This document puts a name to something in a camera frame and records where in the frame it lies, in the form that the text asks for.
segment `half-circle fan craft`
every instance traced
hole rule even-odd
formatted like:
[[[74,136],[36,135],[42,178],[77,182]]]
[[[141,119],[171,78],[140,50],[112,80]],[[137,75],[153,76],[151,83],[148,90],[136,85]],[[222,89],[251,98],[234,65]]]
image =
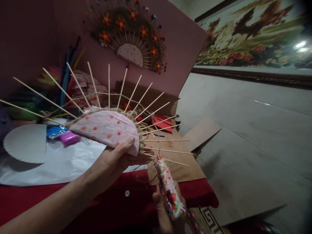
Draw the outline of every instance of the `half-circle fan craft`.
[[[86,33],[127,61],[159,74],[166,72],[167,47],[160,36],[162,26],[154,28],[156,15],[149,16],[149,8],[138,0],[124,3],[119,1],[114,8],[109,1],[96,1],[83,22]]]
[[[92,110],[91,108],[91,105],[90,103],[88,102],[88,99],[87,99],[87,96],[84,94],[74,72],[72,71],[69,63],[67,63],[67,66],[72,74],[72,77],[74,78],[75,82],[77,83],[81,93],[82,93],[82,96],[81,98],[83,98],[86,103],[88,104],[90,110]],[[133,93],[131,95],[130,98],[122,95],[122,91],[123,91],[123,87],[124,87],[124,82],[125,82],[125,78],[126,78],[126,74],[127,74],[127,69],[126,69],[126,72],[125,72],[125,76],[124,76],[124,79],[123,79],[123,84],[122,84],[122,88],[121,88],[121,93],[120,94],[111,94],[110,93],[110,88],[108,88],[108,93],[100,93],[100,92],[97,92],[96,90],[96,86],[95,86],[95,83],[94,83],[94,78],[92,76],[92,71],[91,71],[91,67],[90,67],[90,64],[88,62],[88,66],[89,66],[89,69],[90,69],[90,75],[91,75],[91,79],[92,79],[92,82],[93,82],[93,86],[94,86],[94,90],[95,90],[95,93],[92,93],[90,95],[96,95],[97,97],[97,102],[98,102],[98,108],[96,110],[92,110],[91,112],[88,112],[88,113],[84,113],[84,111],[81,109],[81,107],[79,107],[79,105],[75,102],[75,100],[77,99],[81,99],[81,98],[77,98],[77,99],[72,99],[65,91],[64,89],[62,89],[62,87],[58,84],[58,82],[51,76],[51,74],[46,70],[44,69],[44,71],[48,74],[48,76],[54,81],[54,83],[61,89],[61,91],[69,98],[69,102],[67,104],[65,104],[64,106],[59,106],[57,104],[55,104],[54,102],[52,102],[51,100],[47,99],[45,96],[43,96],[42,94],[38,93],[37,91],[35,91],[34,89],[32,89],[31,87],[29,87],[28,85],[26,85],[25,83],[23,83],[22,81],[20,81],[19,79],[15,78],[15,80],[17,80],[18,82],[20,82],[22,85],[24,85],[25,87],[27,87],[28,89],[30,89],[31,91],[33,91],[34,93],[36,93],[37,95],[41,96],[43,99],[47,100],[48,102],[50,102],[51,104],[53,104],[54,106],[56,106],[57,108],[59,108],[61,111],[67,113],[68,115],[70,115],[71,117],[74,118],[74,120],[72,120],[70,123],[68,123],[67,125],[63,125],[57,121],[55,121],[54,119],[50,119],[48,118],[47,116],[43,116],[43,115],[40,115],[38,113],[35,113],[35,112],[32,112],[32,111],[29,111],[27,109],[24,109],[24,108],[21,108],[19,106],[16,106],[14,104],[11,104],[9,102],[6,102],[4,100],[1,100],[0,99],[0,102],[2,103],[5,103],[7,105],[10,105],[10,106],[13,106],[15,108],[18,108],[18,109],[21,109],[21,110],[24,110],[26,112],[29,112],[29,113],[32,113],[36,116],[39,116],[45,120],[49,120],[49,121],[52,121],[52,122],[55,122],[57,123],[58,125],[62,125],[64,127],[66,127],[67,129],[71,130],[72,132],[80,135],[80,136],[83,136],[83,137],[86,137],[86,138],[89,138],[91,140],[94,140],[94,141],[97,141],[97,142],[100,142],[100,143],[103,143],[107,146],[110,146],[112,148],[115,148],[117,147],[120,143],[126,141],[128,138],[130,137],[134,137],[135,138],[135,142],[134,142],[134,145],[132,146],[132,148],[130,148],[130,150],[128,151],[129,154],[131,155],[134,155],[134,156],[137,156],[138,154],[143,154],[143,155],[148,155],[149,157],[155,157],[156,156],[153,156],[153,155],[150,155],[150,154],[146,154],[145,153],[145,150],[149,150],[151,148],[147,148],[144,146],[144,139],[143,137],[146,135],[146,134],[149,134],[149,133],[152,133],[152,132],[156,132],[156,131],[159,131],[159,130],[163,130],[163,129],[166,129],[166,128],[163,128],[163,129],[159,129],[159,130],[155,130],[155,131],[150,131],[150,132],[143,132],[144,130],[146,130],[148,127],[152,127],[154,126],[155,124],[153,125],[150,125],[150,126],[147,126],[147,127],[142,127],[142,122],[148,118],[150,118],[151,116],[153,116],[157,111],[159,111],[160,109],[162,109],[163,107],[165,107],[166,105],[169,104],[166,103],[165,105],[163,105],[161,108],[159,108],[158,110],[154,111],[153,113],[151,113],[149,116],[147,116],[146,118],[144,118],[143,120],[137,122],[137,118],[139,116],[141,116],[144,111],[146,111],[154,102],[156,102],[160,97],[161,95],[163,95],[164,93],[162,93],[158,98],[156,98],[147,108],[145,108],[140,114],[136,115],[136,117],[133,117],[132,114],[134,113],[135,109],[140,105],[142,107],[142,105],[140,104],[141,100],[143,99],[143,97],[145,96],[145,94],[147,93],[147,91],[149,90],[149,88],[151,87],[151,85],[147,88],[147,90],[145,91],[144,95],[142,96],[142,98],[140,99],[139,102],[136,102],[134,100],[132,100],[132,97],[136,91],[136,88],[139,84],[139,81],[141,79],[141,77],[139,78],[137,84],[136,84],[136,87],[135,89],[133,90]],[[110,84],[110,65],[108,67],[108,79],[109,79],[109,84]],[[98,96],[99,95],[103,95],[103,94],[106,94],[108,95],[108,98],[109,98],[109,106],[108,106],[108,109],[105,109],[105,108],[102,108],[101,107],[101,104],[100,104],[100,101],[99,101],[99,98]],[[136,107],[131,110],[131,111],[128,111],[128,106],[125,108],[125,110],[121,111],[120,109],[118,108],[111,108],[110,107],[110,96],[111,95],[118,95],[119,96],[119,100],[118,100],[118,105],[117,107],[119,107],[119,104],[120,104],[120,100],[121,100],[121,96],[123,96],[124,98],[128,99],[128,104],[133,101],[135,103],[137,103]],[[76,117],[74,116],[72,113],[68,112],[66,109],[65,106],[68,105],[68,104],[74,104],[82,113],[81,116],[79,117]],[[170,117],[170,118],[167,118],[163,121],[160,121],[160,122],[164,122],[168,119],[172,119],[174,118],[175,116],[173,117]],[[170,150],[163,150],[163,151],[168,151],[168,152],[174,152],[174,153],[185,153],[185,154],[191,154],[192,153],[188,153],[188,152],[177,152],[177,151],[170,151]],[[171,160],[168,160],[168,159],[165,159],[169,162],[174,162],[174,163],[178,163],[178,164],[181,164],[181,165],[185,165],[185,166],[188,166],[186,164],[183,164],[183,163],[179,163],[179,162],[175,162],[175,161],[171,161]]]

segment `red paper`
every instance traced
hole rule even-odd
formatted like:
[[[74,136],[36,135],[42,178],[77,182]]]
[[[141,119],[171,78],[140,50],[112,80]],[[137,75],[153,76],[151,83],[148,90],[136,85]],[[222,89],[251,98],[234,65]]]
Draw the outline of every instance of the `red paper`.
[[[164,122],[158,123],[160,121],[167,119],[167,117],[163,115],[154,115],[153,118],[154,118],[153,123],[157,123],[156,126],[158,127],[158,129],[173,126],[173,123],[171,122],[171,120],[166,120]],[[164,131],[172,132],[172,129],[167,128],[167,129],[164,129]]]

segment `red tablecloth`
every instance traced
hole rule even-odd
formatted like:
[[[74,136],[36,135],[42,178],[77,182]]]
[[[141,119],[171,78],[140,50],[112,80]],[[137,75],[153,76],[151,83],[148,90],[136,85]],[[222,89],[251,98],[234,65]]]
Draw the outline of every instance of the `red tablecloth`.
[[[156,186],[138,182],[148,180],[147,173],[129,172],[122,174],[118,180],[92,203],[72,222],[64,232],[90,233],[123,226],[143,224],[158,225],[156,207],[152,194]],[[0,186],[0,226],[39,203],[65,184],[32,187]],[[206,179],[179,183],[187,207],[211,206],[217,208],[219,201]]]

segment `framed painting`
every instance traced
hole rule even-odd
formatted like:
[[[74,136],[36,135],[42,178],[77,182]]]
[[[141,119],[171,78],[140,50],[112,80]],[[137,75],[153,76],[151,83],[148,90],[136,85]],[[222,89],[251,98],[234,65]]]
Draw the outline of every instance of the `framed painting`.
[[[192,72],[312,88],[312,26],[298,1],[225,0],[195,21],[208,37]]]

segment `hand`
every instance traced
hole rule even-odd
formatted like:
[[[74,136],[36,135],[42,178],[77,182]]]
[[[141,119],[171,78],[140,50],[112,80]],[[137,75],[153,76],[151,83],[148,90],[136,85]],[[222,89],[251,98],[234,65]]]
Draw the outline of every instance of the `hand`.
[[[175,181],[176,184],[176,193],[179,196],[180,201],[184,204],[186,209],[185,200],[181,195],[181,191],[179,188],[179,184]],[[165,208],[164,200],[161,196],[160,185],[157,184],[157,190],[153,193],[153,201],[156,205],[157,214],[158,214],[158,221],[159,221],[159,228],[162,234],[183,234],[185,233],[185,219],[186,219],[186,212],[182,217],[179,219],[172,221],[169,217],[167,210]]]
[[[131,137],[121,143],[115,149],[106,147],[94,164],[85,172],[87,183],[95,187],[97,195],[108,189],[122,174],[122,172],[133,165],[145,165],[152,161],[147,155],[133,156],[126,152],[134,144],[135,138]]]

